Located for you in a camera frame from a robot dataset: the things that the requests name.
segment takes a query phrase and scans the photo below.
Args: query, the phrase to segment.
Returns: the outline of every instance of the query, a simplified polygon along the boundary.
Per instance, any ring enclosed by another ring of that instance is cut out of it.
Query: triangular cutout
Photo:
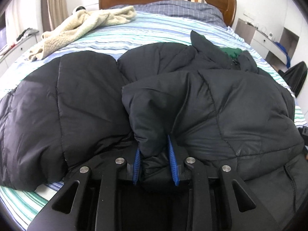
[[[79,186],[79,182],[75,181],[68,190],[60,197],[53,205],[52,209],[55,211],[62,212],[64,214],[69,214],[72,206],[73,201]]]
[[[235,193],[236,201],[238,202],[238,210],[241,213],[255,209],[257,207],[253,200],[236,180],[232,181],[232,187]]]

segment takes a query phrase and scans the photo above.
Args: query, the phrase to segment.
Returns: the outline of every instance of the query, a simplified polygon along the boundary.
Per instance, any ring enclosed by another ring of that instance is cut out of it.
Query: electrical outlet
[[[247,11],[247,10],[244,11],[244,15],[247,16],[247,17],[249,17],[249,18],[252,19],[252,20],[255,20],[255,18],[256,18],[256,16],[255,16],[254,14],[250,13],[250,12]]]

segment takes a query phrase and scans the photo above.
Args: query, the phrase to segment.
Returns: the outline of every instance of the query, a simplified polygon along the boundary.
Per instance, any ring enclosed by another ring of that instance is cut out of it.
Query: gray cloth
[[[123,8],[127,5],[117,5],[112,8]],[[210,23],[226,28],[222,13],[215,6],[205,3],[189,2],[184,0],[166,0],[134,5],[136,11],[151,14],[160,14],[170,17],[182,17]]]

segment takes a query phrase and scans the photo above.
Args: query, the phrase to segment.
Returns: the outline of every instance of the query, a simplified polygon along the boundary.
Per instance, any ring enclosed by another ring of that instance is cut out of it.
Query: blue and white striped sheet
[[[118,59],[129,49],[155,42],[178,42],[189,45],[191,44],[191,30],[204,35],[217,46],[248,50],[260,68],[270,73],[279,84],[289,89],[280,75],[231,28],[221,28],[187,18],[138,12],[134,21],[124,25],[97,28],[42,61],[29,62],[27,53],[25,53],[0,78],[0,98],[14,89],[29,73],[64,54],[92,50]],[[295,125],[303,126],[304,124],[306,124],[304,115],[297,105]],[[35,192],[0,187],[0,201],[20,228],[26,230],[36,214],[62,185],[62,182],[41,185]]]

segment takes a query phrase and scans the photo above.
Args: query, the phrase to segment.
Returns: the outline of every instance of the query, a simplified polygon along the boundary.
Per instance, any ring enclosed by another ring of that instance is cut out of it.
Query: metal screw
[[[124,158],[121,158],[121,157],[120,157],[120,158],[117,158],[115,162],[116,162],[117,164],[122,164],[124,161],[125,161]]]
[[[80,171],[80,173],[83,173],[83,174],[84,174],[84,173],[86,173],[86,172],[89,171],[89,168],[88,168],[87,166],[83,166],[83,167],[80,168],[79,171]]]
[[[193,158],[193,157],[188,157],[188,158],[186,158],[186,162],[187,162],[187,163],[195,163],[195,162],[196,162],[196,159]]]
[[[228,165],[223,165],[222,166],[222,170],[225,171],[225,172],[230,172],[231,171],[231,167],[228,166]]]

